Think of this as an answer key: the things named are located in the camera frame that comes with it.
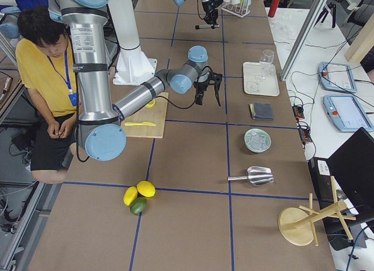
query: lemon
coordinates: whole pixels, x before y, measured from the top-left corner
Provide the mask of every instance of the lemon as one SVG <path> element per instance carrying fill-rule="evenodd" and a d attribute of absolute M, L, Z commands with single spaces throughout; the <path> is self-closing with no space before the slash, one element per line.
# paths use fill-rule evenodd
<path fill-rule="evenodd" d="M 132 202 L 134 202 L 136 197 L 138 197 L 138 190 L 135 186 L 131 186 L 125 191 L 123 195 L 123 202 L 125 205 L 129 206 Z"/>
<path fill-rule="evenodd" d="M 132 214 L 140 214 L 147 207 L 147 199 L 143 197 L 138 197 L 130 205 L 130 212 Z"/>
<path fill-rule="evenodd" d="M 138 192 L 144 197 L 152 197 L 156 194 L 154 185 L 146 180 L 142 180 L 136 185 Z"/>

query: glass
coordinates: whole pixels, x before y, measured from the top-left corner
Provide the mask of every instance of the glass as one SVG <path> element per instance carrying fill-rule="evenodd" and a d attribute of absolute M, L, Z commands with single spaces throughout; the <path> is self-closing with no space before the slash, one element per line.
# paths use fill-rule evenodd
<path fill-rule="evenodd" d="M 261 65 L 261 74 L 256 76 L 258 80 L 265 80 L 265 70 L 269 68 L 269 66 L 273 63 L 274 60 L 274 52 L 271 50 L 266 49 L 259 59 L 259 63 Z"/>

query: yellow t-shirt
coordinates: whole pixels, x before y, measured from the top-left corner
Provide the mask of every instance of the yellow t-shirt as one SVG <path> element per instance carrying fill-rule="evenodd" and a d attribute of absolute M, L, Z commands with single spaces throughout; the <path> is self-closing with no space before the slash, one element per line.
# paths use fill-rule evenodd
<path fill-rule="evenodd" d="M 68 66 L 71 89 L 76 92 L 75 74 L 72 70 L 72 50 L 68 42 Z M 18 71 L 23 84 L 27 88 L 37 89 L 46 100 L 53 116 L 63 116 L 74 113 L 74 107 L 69 99 L 69 89 L 63 78 L 54 70 L 47 56 L 34 43 L 22 39 L 16 48 Z M 54 67 L 66 80 L 65 58 L 51 57 Z"/>

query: metal pole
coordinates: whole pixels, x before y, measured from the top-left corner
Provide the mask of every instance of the metal pole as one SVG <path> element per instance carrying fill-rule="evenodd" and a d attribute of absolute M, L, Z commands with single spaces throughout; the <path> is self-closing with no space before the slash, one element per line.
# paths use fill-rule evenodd
<path fill-rule="evenodd" d="M 318 15 L 323 10 L 326 0 L 314 0 L 313 4 L 309 10 L 308 16 L 305 18 L 305 22 L 300 30 L 299 35 L 295 41 L 295 45 L 292 47 L 290 55 L 286 61 L 286 64 L 283 68 L 282 73 L 280 74 L 280 80 L 285 81 L 288 75 L 291 72 L 293 64 L 295 63 L 297 56 L 299 55 L 305 40 L 310 32 L 310 30 L 314 27 L 314 24 L 317 21 Z"/>
<path fill-rule="evenodd" d="M 7 41 L 7 39 L 2 35 L 2 33 L 0 33 L 0 48 L 3 49 L 5 55 L 7 55 L 8 58 L 11 59 L 12 63 L 14 63 L 14 65 L 17 67 L 15 50 Z"/>

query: blue lanyard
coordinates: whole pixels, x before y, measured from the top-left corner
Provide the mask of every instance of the blue lanyard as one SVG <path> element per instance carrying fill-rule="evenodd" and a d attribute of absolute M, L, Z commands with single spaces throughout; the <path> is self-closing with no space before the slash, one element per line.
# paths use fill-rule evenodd
<path fill-rule="evenodd" d="M 67 49 L 65 49 L 65 53 L 64 53 L 66 79 L 56 70 L 56 67 L 54 66 L 51 58 L 49 56 L 47 56 L 47 58 L 48 58 L 49 62 L 51 63 L 54 71 L 57 72 L 59 74 L 59 76 L 63 78 L 63 80 L 65 81 L 66 85 L 68 86 L 70 94 L 72 94 L 72 89 L 71 89 L 71 84 L 70 84 L 70 77 L 69 77 L 69 65 L 68 65 L 68 51 L 67 51 Z"/>

